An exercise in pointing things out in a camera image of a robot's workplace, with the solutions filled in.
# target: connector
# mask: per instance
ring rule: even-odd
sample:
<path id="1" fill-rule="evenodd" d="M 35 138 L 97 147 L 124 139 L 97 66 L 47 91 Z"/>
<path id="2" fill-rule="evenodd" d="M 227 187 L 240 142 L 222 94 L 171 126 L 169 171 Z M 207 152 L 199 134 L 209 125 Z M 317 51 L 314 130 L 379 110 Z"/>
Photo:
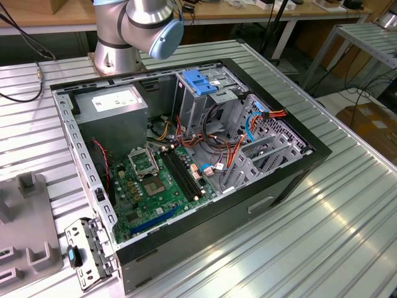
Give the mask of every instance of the connector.
<path id="1" fill-rule="evenodd" d="M 43 72 L 42 72 L 42 70 L 40 68 L 36 71 L 36 75 L 37 75 L 38 81 L 40 83 L 42 83 L 43 80 L 44 80 L 44 74 L 43 74 Z"/>
<path id="2" fill-rule="evenodd" d="M 269 113 L 269 111 L 263 111 L 261 113 L 261 116 L 262 116 L 263 121 L 266 121 L 267 119 L 270 118 L 270 113 Z"/>

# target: red cable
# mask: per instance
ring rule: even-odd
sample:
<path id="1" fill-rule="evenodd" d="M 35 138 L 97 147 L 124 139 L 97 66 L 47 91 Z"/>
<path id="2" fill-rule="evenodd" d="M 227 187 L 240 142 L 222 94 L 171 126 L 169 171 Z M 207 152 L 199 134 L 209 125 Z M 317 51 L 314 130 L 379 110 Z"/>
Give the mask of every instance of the red cable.
<path id="1" fill-rule="evenodd" d="M 109 176 L 109 166 L 107 164 L 107 158 L 106 158 L 106 152 L 104 147 L 97 141 L 97 140 L 92 140 L 101 150 L 102 155 L 104 156 L 105 160 L 105 167 L 106 167 L 106 180 L 107 180 L 107 185 L 106 185 L 106 192 L 109 192 L 109 182 L 110 182 L 110 176 Z"/>

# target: metal bracket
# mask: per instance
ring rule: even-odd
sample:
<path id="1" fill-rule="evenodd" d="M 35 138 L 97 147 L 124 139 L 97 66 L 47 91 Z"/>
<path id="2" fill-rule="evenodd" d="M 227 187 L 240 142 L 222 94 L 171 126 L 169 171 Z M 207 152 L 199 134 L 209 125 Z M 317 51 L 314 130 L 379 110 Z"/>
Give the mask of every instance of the metal bracket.
<path id="1" fill-rule="evenodd" d="M 68 244 L 79 253 L 82 265 L 76 270 L 83 292 L 111 277 L 117 262 L 100 219 L 79 219 L 65 229 Z M 75 256 L 69 253 L 69 261 Z"/>

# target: metal rack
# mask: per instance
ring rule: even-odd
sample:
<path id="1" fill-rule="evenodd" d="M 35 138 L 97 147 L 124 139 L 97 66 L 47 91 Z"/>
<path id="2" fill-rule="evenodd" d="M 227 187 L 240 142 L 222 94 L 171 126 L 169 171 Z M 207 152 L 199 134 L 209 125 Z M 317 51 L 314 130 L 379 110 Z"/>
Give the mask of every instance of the metal rack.
<path id="1" fill-rule="evenodd" d="M 342 51 L 337 53 L 336 57 L 340 58 L 350 43 L 352 43 L 378 60 L 378 63 L 376 63 L 371 69 L 369 77 L 362 83 L 362 85 L 368 82 L 370 76 L 381 63 L 386 64 L 390 68 L 397 67 L 397 57 L 395 54 L 395 50 L 397 48 L 396 31 L 388 31 L 373 23 L 336 25 L 310 65 L 309 70 L 306 73 L 306 77 L 301 85 L 303 89 L 306 89 L 317 67 L 338 35 L 346 39 L 346 43 L 342 47 Z M 336 63 L 339 58 L 334 58 L 330 63 L 330 66 Z"/>
<path id="2" fill-rule="evenodd" d="M 397 285 L 397 169 L 330 116 L 312 98 L 244 43 L 179 47 L 166 61 L 143 56 L 149 69 L 233 58 L 332 150 L 289 199 L 213 246 L 139 288 L 134 297 L 387 297 Z M 94 78 L 87 58 L 42 63 L 44 95 L 13 104 L 0 98 L 0 179 L 42 173 L 63 254 L 64 230 L 90 217 L 69 154 L 50 84 Z M 0 68 L 0 92 L 29 98 L 34 64 Z M 4 298 L 82 297 L 74 270 L 63 269 Z M 122 297 L 116 276 L 84 297 Z"/>

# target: sticker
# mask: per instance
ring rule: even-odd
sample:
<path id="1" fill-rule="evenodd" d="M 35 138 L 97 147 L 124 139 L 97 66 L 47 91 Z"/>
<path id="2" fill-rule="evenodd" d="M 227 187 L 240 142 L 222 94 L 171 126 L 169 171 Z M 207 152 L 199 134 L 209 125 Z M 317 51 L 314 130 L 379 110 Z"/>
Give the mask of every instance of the sticker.
<path id="1" fill-rule="evenodd" d="M 117 93 L 96 96 L 92 98 L 97 112 L 103 112 L 117 107 L 129 106 L 138 103 L 137 98 L 129 91 L 120 91 Z"/>
<path id="2" fill-rule="evenodd" d="M 359 110 L 361 113 L 363 113 L 363 115 L 366 115 L 366 116 L 373 115 L 373 112 L 368 107 L 361 107 L 361 108 L 359 108 Z"/>
<path id="3" fill-rule="evenodd" d="M 381 120 L 372 121 L 372 123 L 379 129 L 387 129 L 387 125 Z"/>
<path id="4" fill-rule="evenodd" d="M 215 165 L 215 167 L 216 167 L 217 169 L 223 169 L 223 163 L 217 163 L 217 164 Z"/>

